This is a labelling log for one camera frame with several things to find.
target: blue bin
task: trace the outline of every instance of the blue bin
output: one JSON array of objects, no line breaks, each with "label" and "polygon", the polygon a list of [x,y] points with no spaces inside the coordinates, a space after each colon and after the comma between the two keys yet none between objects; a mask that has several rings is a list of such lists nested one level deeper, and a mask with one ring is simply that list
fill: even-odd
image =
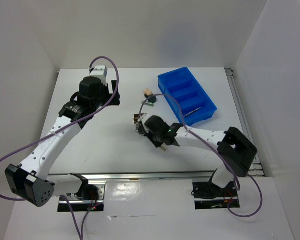
[{"label": "blue bin", "polygon": [[[178,101],[182,115],[185,116],[191,111],[200,108],[184,118],[188,126],[211,118],[217,110],[216,105],[211,101],[187,67],[161,74],[158,76],[158,79],[161,92],[171,95]],[[179,108],[175,101],[169,97],[165,97],[165,99],[179,122],[182,123]]]}]

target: blue tray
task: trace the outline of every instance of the blue tray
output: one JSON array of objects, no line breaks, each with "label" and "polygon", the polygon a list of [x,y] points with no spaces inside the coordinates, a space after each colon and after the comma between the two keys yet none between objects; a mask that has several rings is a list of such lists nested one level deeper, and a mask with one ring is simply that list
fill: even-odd
[{"label": "blue tray", "polygon": [[[178,101],[183,115],[200,108],[185,117],[185,123],[188,126],[202,120],[207,120],[214,115],[217,110],[216,105],[211,101],[210,97],[187,67],[161,74],[158,78],[161,92],[171,95]],[[165,99],[168,101],[179,122],[182,123],[179,108],[175,101],[169,97]]]}]

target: robotic arm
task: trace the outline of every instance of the robotic arm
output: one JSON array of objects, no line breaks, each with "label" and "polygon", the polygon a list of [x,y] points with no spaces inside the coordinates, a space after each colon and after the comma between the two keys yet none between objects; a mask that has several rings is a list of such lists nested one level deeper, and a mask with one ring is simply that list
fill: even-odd
[{"label": "robotic arm", "polygon": [[[96,66],[80,83],[79,92],[76,92],[70,101],[63,106],[59,117],[49,134],[54,136],[41,142],[38,147],[18,166],[10,164],[5,170],[5,176],[11,191],[28,202],[42,207],[50,198],[68,193],[75,193],[82,199],[89,192],[97,194],[96,187],[88,184],[83,176],[71,173],[66,176],[48,176],[53,164],[68,145],[68,143],[85,127],[93,117],[74,124],[62,132],[55,131],[94,113],[111,97],[107,84],[106,66]],[[117,81],[112,81],[115,89]],[[120,105],[120,95],[109,104]]]},{"label": "robotic arm", "polygon": [[[198,138],[189,134],[182,124],[174,123],[169,126],[159,116],[143,114],[139,119],[138,132],[147,137],[156,148],[167,146],[195,147],[210,150]],[[191,131],[208,142],[238,177],[246,177],[257,155],[257,148],[235,127],[227,131],[208,131],[191,128]],[[212,175],[210,182],[224,189],[234,176],[222,164]]]}]

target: blue plastic container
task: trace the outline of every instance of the blue plastic container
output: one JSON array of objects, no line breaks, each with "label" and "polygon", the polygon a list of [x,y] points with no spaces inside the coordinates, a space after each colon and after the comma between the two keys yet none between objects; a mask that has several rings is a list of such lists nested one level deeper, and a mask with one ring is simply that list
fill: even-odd
[{"label": "blue plastic container", "polygon": [[[184,118],[188,126],[207,120],[214,115],[217,110],[216,105],[211,101],[187,67],[161,74],[158,78],[161,92],[171,95],[178,101],[183,116],[200,108]],[[179,122],[182,123],[179,108],[175,101],[169,97],[165,97],[165,99]]]}]

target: white wall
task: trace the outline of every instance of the white wall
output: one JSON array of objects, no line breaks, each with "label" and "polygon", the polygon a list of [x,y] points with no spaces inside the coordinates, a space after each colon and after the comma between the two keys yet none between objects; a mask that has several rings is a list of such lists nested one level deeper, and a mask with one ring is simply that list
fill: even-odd
[{"label": "white wall", "polygon": [[53,63],[232,67],[266,0],[21,0]]},{"label": "white wall", "polygon": [[[24,16],[17,1],[0,1],[0,158],[40,137],[56,83],[56,69]],[[13,196],[4,170],[27,153],[0,165],[0,193]],[[0,239],[13,206],[0,199]]]},{"label": "white wall", "polygon": [[268,0],[235,68],[261,161],[300,240],[300,0]]}]

